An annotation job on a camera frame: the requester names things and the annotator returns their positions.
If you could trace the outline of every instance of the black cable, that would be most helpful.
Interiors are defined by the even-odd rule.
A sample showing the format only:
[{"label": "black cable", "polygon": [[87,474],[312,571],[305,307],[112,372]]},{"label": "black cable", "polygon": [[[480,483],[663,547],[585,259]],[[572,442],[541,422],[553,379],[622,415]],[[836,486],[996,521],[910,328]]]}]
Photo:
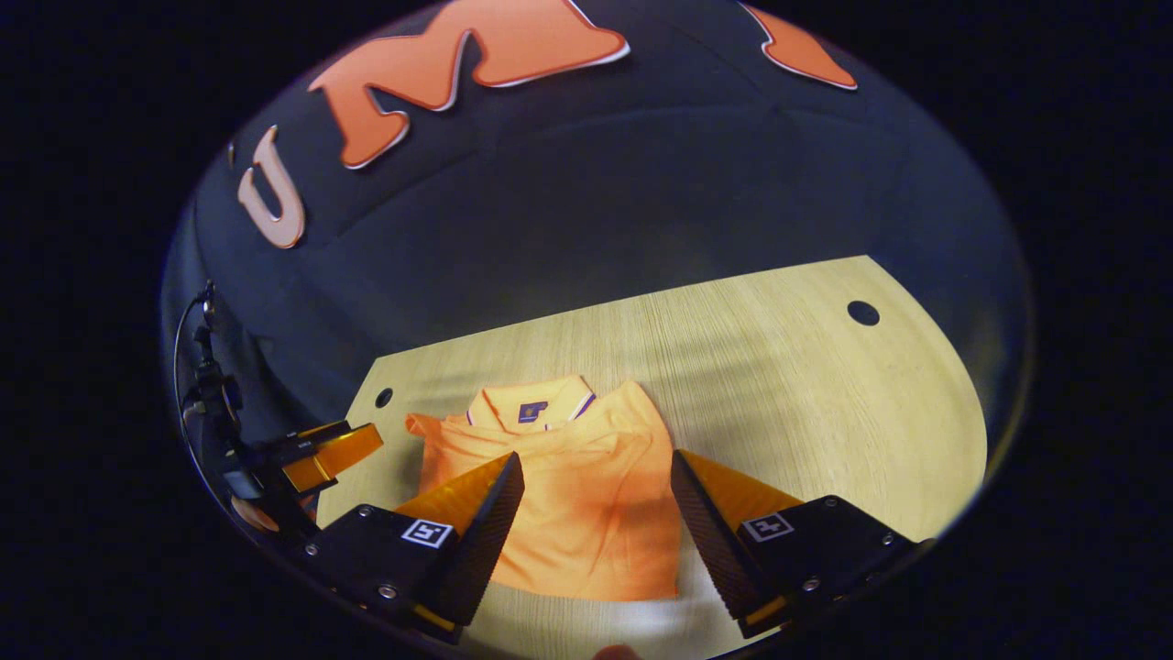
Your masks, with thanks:
[{"label": "black cable", "polygon": [[179,415],[179,434],[183,436],[183,444],[188,448],[188,456],[191,457],[191,463],[196,467],[196,472],[199,474],[199,479],[204,483],[204,488],[215,497],[216,491],[212,490],[211,483],[208,482],[204,469],[199,465],[199,460],[196,458],[196,450],[191,447],[191,438],[188,436],[188,423],[183,419],[183,402],[179,400],[179,339],[183,336],[183,325],[188,321],[188,314],[204,298],[204,293],[201,293],[188,302],[188,308],[183,309],[183,315],[179,317],[179,325],[175,328],[175,348],[171,353],[171,389],[175,392],[175,410]]}]

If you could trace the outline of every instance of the wooden table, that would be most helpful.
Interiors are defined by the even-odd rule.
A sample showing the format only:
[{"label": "wooden table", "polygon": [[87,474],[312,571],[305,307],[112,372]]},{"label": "wooden table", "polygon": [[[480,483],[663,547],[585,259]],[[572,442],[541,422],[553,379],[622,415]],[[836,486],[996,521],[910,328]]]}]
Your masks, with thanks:
[{"label": "wooden table", "polygon": [[[501,291],[507,298],[509,291]],[[863,300],[880,321],[863,325]],[[347,414],[385,447],[324,492],[319,524],[419,488],[408,413],[460,414],[488,386],[578,374],[599,395],[638,382],[676,447],[801,499],[836,494],[913,540],[937,536],[979,488],[986,438],[965,368],[920,304],[867,256],[658,291],[378,360]],[[377,395],[392,388],[381,409]],[[679,598],[594,603],[490,584],[461,647],[477,656],[710,658],[741,639],[687,531]]]}]

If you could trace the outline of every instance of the orange polo shirt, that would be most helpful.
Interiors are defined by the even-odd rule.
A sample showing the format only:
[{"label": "orange polo shirt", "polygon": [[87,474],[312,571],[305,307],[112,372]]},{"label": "orange polo shirt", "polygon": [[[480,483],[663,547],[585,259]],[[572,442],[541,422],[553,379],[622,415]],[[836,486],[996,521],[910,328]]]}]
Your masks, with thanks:
[{"label": "orange polo shirt", "polygon": [[406,426],[425,442],[420,492],[521,457],[526,495],[493,581],[590,600],[677,596],[672,443],[638,385],[598,399],[577,376],[486,388],[466,415],[408,415]]}]

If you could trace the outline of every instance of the orange letter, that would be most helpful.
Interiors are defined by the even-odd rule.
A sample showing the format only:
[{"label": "orange letter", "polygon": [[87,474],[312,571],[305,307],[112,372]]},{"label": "orange letter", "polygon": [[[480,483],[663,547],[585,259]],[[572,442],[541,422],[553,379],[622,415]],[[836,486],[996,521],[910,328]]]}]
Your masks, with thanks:
[{"label": "orange letter", "polygon": [[407,114],[384,114],[367,87],[429,110],[456,100],[465,40],[481,47],[473,80],[510,87],[628,54],[623,35],[595,27],[570,0],[455,0],[419,36],[374,39],[347,53],[310,83],[325,91],[346,145],[343,163],[358,169],[407,134]]},{"label": "orange letter", "polygon": [[761,29],[766,30],[769,40],[761,45],[761,52],[769,57],[769,61],[788,72],[829,82],[835,87],[843,89],[859,87],[852,74],[836,64],[813,36],[782,19],[753,7],[741,6],[758,20]]},{"label": "orange letter", "polygon": [[280,156],[277,155],[277,147],[273,138],[277,137],[277,127],[272,125],[265,131],[265,136],[257,143],[257,150],[252,154],[253,164],[258,165],[277,199],[282,203],[282,215],[274,216],[265,206],[264,199],[257,192],[257,185],[252,182],[252,169],[249,168],[240,177],[240,186],[236,190],[236,198],[249,211],[257,229],[269,238],[269,241],[278,247],[286,249],[297,244],[305,229],[305,210],[301,207],[301,196],[298,195],[290,172],[282,164]]}]

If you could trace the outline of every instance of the shirt logo patch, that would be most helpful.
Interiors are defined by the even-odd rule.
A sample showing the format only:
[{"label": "shirt logo patch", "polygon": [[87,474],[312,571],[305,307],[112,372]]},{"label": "shirt logo patch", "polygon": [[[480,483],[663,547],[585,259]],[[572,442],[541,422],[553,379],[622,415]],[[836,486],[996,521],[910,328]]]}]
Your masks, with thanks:
[{"label": "shirt logo patch", "polygon": [[537,421],[537,416],[549,407],[549,402],[524,403],[517,413],[518,424],[529,424]]}]

